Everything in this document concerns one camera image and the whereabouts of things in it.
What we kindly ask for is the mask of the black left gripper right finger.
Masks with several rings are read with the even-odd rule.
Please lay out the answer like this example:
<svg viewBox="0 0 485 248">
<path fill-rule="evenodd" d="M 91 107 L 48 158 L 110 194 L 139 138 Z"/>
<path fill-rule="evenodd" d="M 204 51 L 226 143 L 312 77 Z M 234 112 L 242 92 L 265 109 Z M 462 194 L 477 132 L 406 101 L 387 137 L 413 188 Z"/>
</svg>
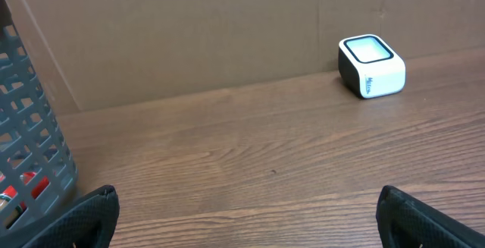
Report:
<svg viewBox="0 0 485 248">
<path fill-rule="evenodd" d="M 376 220 L 386 248 L 484 248 L 483 234 L 394 186 L 381 190 Z"/>
</svg>

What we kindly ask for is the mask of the red spaghetti packet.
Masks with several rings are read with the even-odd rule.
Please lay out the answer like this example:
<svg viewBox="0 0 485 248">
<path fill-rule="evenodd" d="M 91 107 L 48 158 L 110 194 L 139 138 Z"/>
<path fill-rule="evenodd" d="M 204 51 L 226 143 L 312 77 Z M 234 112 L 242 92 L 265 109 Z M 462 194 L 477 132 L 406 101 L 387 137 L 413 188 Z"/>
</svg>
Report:
<svg viewBox="0 0 485 248">
<path fill-rule="evenodd" d="M 34 171 L 24 172 L 20 175 L 20 181 L 24 184 L 25 187 L 28 185 L 38 176 L 38 174 Z M 32 187 L 24 192 L 27 193 L 32 199 L 37 199 L 42 192 L 46 189 L 46 187 L 50 184 L 50 181 L 47 176 L 43 176 L 39 181 L 37 181 Z M 15 188 L 13 185 L 7 186 L 1 192 L 1 209 L 5 209 L 7 206 L 11 204 L 11 201 L 20 196 L 20 191 Z M 14 206 L 14 212 L 19 214 L 24 213 L 27 210 L 27 204 L 25 200 L 22 199 L 17 205 Z"/>
</svg>

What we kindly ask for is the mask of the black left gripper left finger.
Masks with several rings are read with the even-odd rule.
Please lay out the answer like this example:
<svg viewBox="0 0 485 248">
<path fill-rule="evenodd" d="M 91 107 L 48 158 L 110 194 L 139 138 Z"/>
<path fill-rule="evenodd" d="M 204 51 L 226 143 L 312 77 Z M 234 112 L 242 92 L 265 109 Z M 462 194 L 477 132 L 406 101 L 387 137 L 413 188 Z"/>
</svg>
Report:
<svg viewBox="0 0 485 248">
<path fill-rule="evenodd" d="M 114 186 L 104 185 L 1 238 L 8 247 L 108 247 L 120 203 Z"/>
</svg>

